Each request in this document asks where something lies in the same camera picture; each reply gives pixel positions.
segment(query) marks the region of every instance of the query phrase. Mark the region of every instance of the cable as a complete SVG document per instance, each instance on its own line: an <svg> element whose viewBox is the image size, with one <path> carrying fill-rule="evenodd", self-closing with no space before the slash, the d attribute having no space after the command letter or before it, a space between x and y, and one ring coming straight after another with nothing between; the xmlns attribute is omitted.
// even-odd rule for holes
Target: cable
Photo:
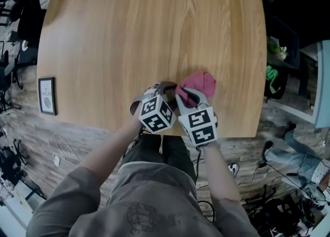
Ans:
<svg viewBox="0 0 330 237"><path fill-rule="evenodd" d="M213 224L215 222L215 219L216 219L216 211L215 211L215 208L213 207L212 203L210 203L206 200L200 200L200 201L198 201L198 203L207 203L211 206L212 212L213 212L213 218L212 218L212 224Z"/></svg>
<svg viewBox="0 0 330 237"><path fill-rule="evenodd" d="M270 166L271 168L273 168L276 172L278 172L281 176L285 177L286 179L288 179L292 184L294 184L295 186L297 186L299 189L303 190L302 187L298 186L296 183L293 183L292 180L290 180L287 176L285 176L284 174L282 174L280 171L277 171L274 167L272 167L270 164L267 164L268 166Z"/></svg>
<svg viewBox="0 0 330 237"><path fill-rule="evenodd" d="M201 158L201 159L200 159L200 163L201 163L202 161L204 161L204 160L205 160L204 158ZM195 162L195 161L197 161L197 159L192 160L192 162ZM194 167L196 167L196 165L197 165L197 164L195 164Z"/></svg>
<svg viewBox="0 0 330 237"><path fill-rule="evenodd" d="M324 142L324 144L327 143L329 131L330 131L330 128L328 128L328 130L326 131L326 134L325 134L325 136L324 136L324 138L323 138L323 142Z"/></svg>
<svg viewBox="0 0 330 237"><path fill-rule="evenodd" d="M64 140L64 138L59 135L58 133L54 133L54 140L56 142L56 145L57 145L57 148L60 150L60 152L62 153L63 156L59 155L58 153L54 152L53 155L52 155L52 158L53 158L53 161L55 161L54 159L54 156L58 156L60 159L62 159L63 161L66 161L66 162L69 162L70 164L72 164L74 167L77 167L74 163L72 163L71 161L67 160L66 157L65 157L65 154L63 153L63 151L61 150L61 148L59 147L58 143L57 143L57 140L56 140L56 137L55 135L57 135L58 137L60 137L63 142L65 142L65 144L67 145L67 147L73 152L73 154L76 156L76 158L78 159L78 161L81 163L81 160L79 159L79 157L77 156L77 154L72 150L72 148L70 147L70 145L67 143L66 140Z"/></svg>
<svg viewBox="0 0 330 237"><path fill-rule="evenodd" d="M301 209L302 209L302 211L303 211L303 214L305 215L306 220L307 220L311 225L315 225L315 223L311 223L311 222L309 221L309 219L308 219L308 217L307 217L307 214L306 214L305 211L304 211L303 199L301 199Z"/></svg>
<svg viewBox="0 0 330 237"><path fill-rule="evenodd" d="M200 190L201 188L204 188L204 187L206 187L206 186L208 186L208 184L207 184L207 185L202 185L202 186L200 186L199 188L197 188L196 190L198 191L198 190Z"/></svg>
<svg viewBox="0 0 330 237"><path fill-rule="evenodd" d="M197 178L199 176L199 166L200 166L200 158L201 158L202 151L200 150L199 147L196 147L196 150L199 152L198 157L197 157L197 163L196 163L196 181L197 181Z"/></svg>
<svg viewBox="0 0 330 237"><path fill-rule="evenodd" d="M253 179L254 179L254 176L256 175L256 172L257 170L260 168L260 166L258 166L255 170L254 170L254 173L253 173L253 176L252 176L252 179L251 179L251 182L242 182L242 183L239 183L237 186L240 186L242 184L251 184L253 182Z"/></svg>

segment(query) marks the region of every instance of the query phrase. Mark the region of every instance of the black cable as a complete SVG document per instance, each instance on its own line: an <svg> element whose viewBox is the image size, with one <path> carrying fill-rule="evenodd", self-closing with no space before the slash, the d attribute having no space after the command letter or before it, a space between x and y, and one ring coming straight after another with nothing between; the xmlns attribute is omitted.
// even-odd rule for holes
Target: black cable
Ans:
<svg viewBox="0 0 330 237"><path fill-rule="evenodd" d="M326 135L325 135L325 138L324 138L324 144L326 144L328 142L329 131L330 131L330 128L328 128L328 130L326 132Z"/></svg>
<svg viewBox="0 0 330 237"><path fill-rule="evenodd" d="M251 184L253 182L253 179L254 179L254 176L256 175L256 172L257 170L260 168L260 166L258 166L255 170L254 170L254 173L253 173L253 176L252 176L252 179L251 179L251 182L243 182L243 183L239 183L237 186L240 186L242 184Z"/></svg>
<svg viewBox="0 0 330 237"><path fill-rule="evenodd" d="M198 191L198 190L200 190L201 188L204 188L204 187L206 187L206 186L208 186L208 184L207 184L207 185L202 185L202 186L200 186L199 188L196 189L196 191Z"/></svg>
<svg viewBox="0 0 330 237"><path fill-rule="evenodd" d="M216 211L215 211L215 208L213 207L213 205L212 205L212 203L210 203L210 202L208 202L208 201L206 201L206 200L200 200L200 201L198 201L198 203L207 203L207 204L209 204L210 206L211 206L211 208L212 208L212 212L213 212L213 219L212 219L212 224L215 222L215 219L216 219Z"/></svg>
<svg viewBox="0 0 330 237"><path fill-rule="evenodd" d="M296 183L293 183L292 180L290 180L287 176L285 176L284 174L282 174L280 171L277 171L274 167L272 167L270 164L267 164L268 166L270 166L271 168L273 168L276 172L278 172L281 176L285 177L287 180L289 180L292 184L294 184L295 186L297 186L299 189L303 190L302 187L298 186Z"/></svg>
<svg viewBox="0 0 330 237"><path fill-rule="evenodd" d="M199 175L199 166L200 166L200 158L201 158L202 151L198 147L196 147L196 150L199 152L198 157L197 157L197 165L196 165L196 181L197 181L197 178Z"/></svg>

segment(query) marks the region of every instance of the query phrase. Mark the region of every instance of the person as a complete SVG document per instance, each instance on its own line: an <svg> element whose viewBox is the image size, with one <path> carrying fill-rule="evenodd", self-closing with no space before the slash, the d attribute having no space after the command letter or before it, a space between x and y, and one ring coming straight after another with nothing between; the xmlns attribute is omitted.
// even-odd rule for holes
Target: person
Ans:
<svg viewBox="0 0 330 237"><path fill-rule="evenodd" d="M273 161L298 168L298 178L290 178L289 183L299 186L317 204L330 202L330 161L321 159L315 151L307 145L298 142L294 137L296 124L289 123L283 139L295 152L287 152L274 148L272 141L268 141L263 149L265 162Z"/></svg>
<svg viewBox="0 0 330 237"><path fill-rule="evenodd" d="M201 212L193 164L181 137L143 134L123 157L110 199L100 186L141 129L141 104L118 131L90 152L34 212L27 237L258 236L240 204L234 178L217 143L204 148L216 219Z"/></svg>

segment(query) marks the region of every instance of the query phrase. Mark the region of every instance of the wooden floor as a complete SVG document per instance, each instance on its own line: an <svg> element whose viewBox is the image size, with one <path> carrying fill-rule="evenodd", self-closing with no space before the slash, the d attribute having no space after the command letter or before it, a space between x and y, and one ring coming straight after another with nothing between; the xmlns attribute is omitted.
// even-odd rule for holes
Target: wooden floor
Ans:
<svg viewBox="0 0 330 237"><path fill-rule="evenodd" d="M8 31L15 29L16 26L17 23L13 23L7 29L0 29L0 39L5 37ZM9 50L11 54L15 51L12 48ZM21 105L22 110L0 117L0 125L7 136L0 138L0 146L12 146L14 139L22 140L22 147L30 156L29 165L25 166L24 170L28 173L29 178L41 187L45 195L49 196L68 172L74 168L70 163L65 163L64 161L61 162L60 167L54 165L52 154L60 153L54 141L54 133L60 134L80 159L83 159L90 151L97 149L102 140L111 135L111 133L100 129L44 120L39 117L36 67L19 70L19 78L24 84L23 90L20 90L17 85L12 85L8 91L8 98L13 103ZM222 141L221 150L227 162L237 162L240 165L240 170L236 177L237 183L251 181L256 167L262 162L261 152L265 141L271 139L276 147L290 150L282 140L283 131L288 121L297 123L295 133L299 141L312 147L322 156L329 157L329 145L321 146L326 130L314 133L312 124L264 103L255 138L235 138ZM65 143L59 138L58 142L68 160L78 164L77 159L75 159L75 156L66 147ZM189 148L189 150L191 159L195 160L197 158L196 150L194 148ZM273 164L273 166L282 173L294 171L283 165ZM113 183L116 173L117 169L107 180L109 184ZM258 170L252 183L239 186L242 203L244 203L246 198L252 198L256 194L261 194L264 184L269 187L276 187L277 196L292 192L293 190L282 183L280 178L281 176L268 166ZM205 166L204 162L201 162L197 188L206 184ZM101 192L102 207L110 196L111 187L104 184L101 187ZM210 200L208 187L198 191L198 198L199 200ZM202 206L202 210L206 215L210 215L208 206Z"/></svg>

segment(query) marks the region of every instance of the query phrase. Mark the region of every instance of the table top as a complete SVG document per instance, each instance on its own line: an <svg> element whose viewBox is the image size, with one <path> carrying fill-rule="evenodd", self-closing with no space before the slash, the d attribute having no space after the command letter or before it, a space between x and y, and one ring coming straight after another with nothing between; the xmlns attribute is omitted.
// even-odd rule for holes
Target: table top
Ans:
<svg viewBox="0 0 330 237"><path fill-rule="evenodd" d="M219 137L253 137L266 59L261 0L51 0L37 75L56 78L55 119L116 130L148 86L210 72Z"/></svg>

